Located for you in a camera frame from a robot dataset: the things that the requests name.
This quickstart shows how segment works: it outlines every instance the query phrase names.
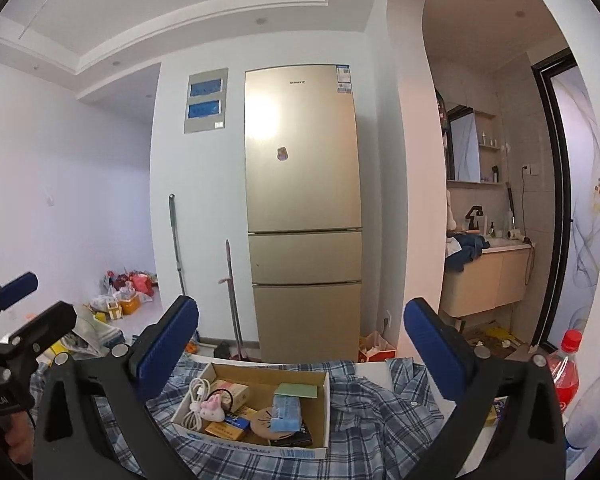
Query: orange box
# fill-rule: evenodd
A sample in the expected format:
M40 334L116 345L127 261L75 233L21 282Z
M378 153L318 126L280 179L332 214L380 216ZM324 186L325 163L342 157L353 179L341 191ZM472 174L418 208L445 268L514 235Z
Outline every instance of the orange box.
M359 363L385 361L394 357L395 348L380 335L378 330L375 330L366 337L360 338L358 348Z
M118 300L118 304L122 308L122 313L125 316L130 316L140 308L140 296L136 294L130 300Z

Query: blue plaid fabric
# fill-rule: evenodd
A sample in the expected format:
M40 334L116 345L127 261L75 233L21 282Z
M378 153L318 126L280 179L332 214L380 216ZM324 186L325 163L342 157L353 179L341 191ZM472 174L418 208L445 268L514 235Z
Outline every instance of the blue plaid fabric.
M205 364L183 354L164 390L147 408L168 441L201 480L401 480L423 455L442 428L443 416L432 398L426 369L412 359L388 361L394 392L355 375L353 362L280 365L287 370L324 370L330 374L331 433L325 460L295 460L220 449L182 437L171 417L189 382ZM41 367L31 391L38 405L44 388ZM97 399L104 426L120 463L142 471L127 447L105 399Z

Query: refrigerator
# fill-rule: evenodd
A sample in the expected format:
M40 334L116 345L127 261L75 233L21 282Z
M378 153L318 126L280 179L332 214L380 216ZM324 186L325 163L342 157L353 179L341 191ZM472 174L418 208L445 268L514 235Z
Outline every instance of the refrigerator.
M251 279L264 362L355 360L362 219L349 69L245 74Z

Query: barcode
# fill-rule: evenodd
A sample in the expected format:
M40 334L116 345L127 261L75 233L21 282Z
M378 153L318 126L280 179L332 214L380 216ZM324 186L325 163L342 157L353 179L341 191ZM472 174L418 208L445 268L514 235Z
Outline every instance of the barcode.
M280 453L285 458L314 458L315 453L307 449L281 449Z

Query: plastic bottle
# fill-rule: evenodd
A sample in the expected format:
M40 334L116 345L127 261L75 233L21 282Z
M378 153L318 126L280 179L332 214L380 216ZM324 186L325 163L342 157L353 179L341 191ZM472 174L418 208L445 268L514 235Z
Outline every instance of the plastic bottle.
M569 467L596 436L600 436L600 377L576 404L564 428Z
M582 334L577 330L567 330L560 343L560 349L549 355L547 362L554 377L555 391L560 402L560 411L564 413L569 403L576 396L580 378L576 365L575 353L580 347Z

